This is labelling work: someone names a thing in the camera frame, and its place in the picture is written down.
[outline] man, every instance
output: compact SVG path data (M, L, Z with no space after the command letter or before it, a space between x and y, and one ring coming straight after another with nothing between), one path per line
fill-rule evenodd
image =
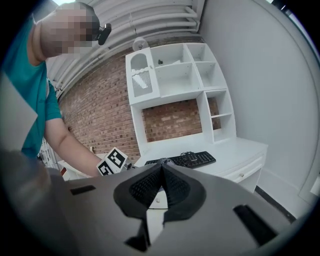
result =
M44 19L27 20L12 42L2 64L6 76L37 113L37 119L24 142L22 152L36 158L42 138L77 170L98 176L100 158L77 141L66 128L54 87L47 81L46 59L72 53L74 47L92 41L99 32L99 19L84 3L66 3Z

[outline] ceiling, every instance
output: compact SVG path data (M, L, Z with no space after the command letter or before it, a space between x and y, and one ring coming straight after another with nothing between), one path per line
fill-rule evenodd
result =
M205 0L81 0L93 7L100 26L111 23L112 32L105 44L96 41L86 54L63 54L47 61L47 76L63 95L85 73L117 53L132 46L136 37L174 36L196 33Z

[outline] headset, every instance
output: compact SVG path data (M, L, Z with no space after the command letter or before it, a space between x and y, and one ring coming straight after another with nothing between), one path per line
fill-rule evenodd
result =
M108 36L110 35L111 30L112 30L112 28L111 28L111 24L110 23L105 24L104 27L100 27L99 31L98 31L98 34L93 39L93 41L98 41L98 44L100 46L103 46L104 43L106 42Z

